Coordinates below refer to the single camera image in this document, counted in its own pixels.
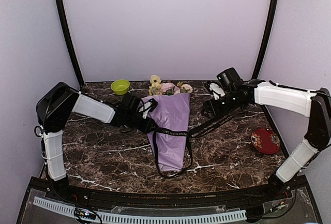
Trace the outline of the pink carnation stem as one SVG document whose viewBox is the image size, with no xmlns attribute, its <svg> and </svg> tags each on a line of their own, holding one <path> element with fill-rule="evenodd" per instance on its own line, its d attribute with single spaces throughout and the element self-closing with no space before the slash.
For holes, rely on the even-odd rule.
<svg viewBox="0 0 331 224">
<path fill-rule="evenodd" d="M 190 84 L 184 83 L 184 82 L 178 82 L 174 94 L 181 94 L 181 93 L 192 93 L 193 87 Z"/>
</svg>

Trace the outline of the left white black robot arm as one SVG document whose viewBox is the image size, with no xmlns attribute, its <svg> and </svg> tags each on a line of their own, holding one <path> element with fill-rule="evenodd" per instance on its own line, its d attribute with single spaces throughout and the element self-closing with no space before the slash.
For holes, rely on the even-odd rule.
<svg viewBox="0 0 331 224">
<path fill-rule="evenodd" d="M 114 127 L 126 126 L 142 133 L 150 133 L 157 127 L 148 117 L 158 106 L 154 99 L 144 102 L 141 98 L 126 93 L 121 102 L 111 104 L 99 101 L 70 87 L 64 82 L 56 84 L 36 105 L 37 136 L 42 138 L 42 155 L 48 175 L 53 181 L 53 193 L 62 201 L 73 197 L 73 190 L 63 180 L 66 169 L 63 157 L 63 131 L 71 113 L 96 119 Z"/>
</svg>

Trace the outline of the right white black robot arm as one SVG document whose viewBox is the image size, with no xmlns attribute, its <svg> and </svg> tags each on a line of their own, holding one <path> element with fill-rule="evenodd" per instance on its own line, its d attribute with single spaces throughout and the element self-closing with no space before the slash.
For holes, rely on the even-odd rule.
<svg viewBox="0 0 331 224">
<path fill-rule="evenodd" d="M 277 169 L 275 180 L 264 188 L 264 196 L 275 200 L 284 191 L 283 183 L 330 147 L 330 93 L 325 88 L 309 90 L 260 79 L 245 81 L 234 68 L 219 73 L 217 79 L 218 83 L 208 86 L 213 98 L 203 104 L 202 112 L 207 117 L 224 117 L 245 105 L 258 104 L 309 119 L 303 140 Z"/>
</svg>

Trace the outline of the pale yellow flower stem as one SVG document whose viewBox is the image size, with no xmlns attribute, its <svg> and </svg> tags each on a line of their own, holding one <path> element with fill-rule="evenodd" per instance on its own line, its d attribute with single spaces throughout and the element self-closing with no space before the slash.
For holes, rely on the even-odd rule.
<svg viewBox="0 0 331 224">
<path fill-rule="evenodd" d="M 149 95 L 161 95 L 162 94 L 162 84 L 161 78 L 157 75 L 152 75 L 150 79 L 151 86 L 149 87 Z"/>
</svg>

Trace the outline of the pink purple wrapping paper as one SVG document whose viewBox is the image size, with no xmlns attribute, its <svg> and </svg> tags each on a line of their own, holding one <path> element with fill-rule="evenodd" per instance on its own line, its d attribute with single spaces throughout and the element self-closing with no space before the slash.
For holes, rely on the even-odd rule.
<svg viewBox="0 0 331 224">
<path fill-rule="evenodd" d="M 160 172 L 179 172 L 184 165 L 184 154 L 190 118 L 190 94 L 156 95 L 144 97 L 143 102 L 155 100 L 157 106 L 147 116 L 157 125 L 148 133 L 152 151 Z"/>
</svg>

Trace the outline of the pink rose stem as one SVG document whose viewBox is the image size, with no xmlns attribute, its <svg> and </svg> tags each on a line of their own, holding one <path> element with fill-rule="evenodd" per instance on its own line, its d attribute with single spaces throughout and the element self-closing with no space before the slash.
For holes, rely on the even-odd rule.
<svg viewBox="0 0 331 224">
<path fill-rule="evenodd" d="M 173 95 L 175 92 L 175 85 L 171 82 L 164 83 L 161 87 L 161 92 L 163 95 Z"/>
</svg>

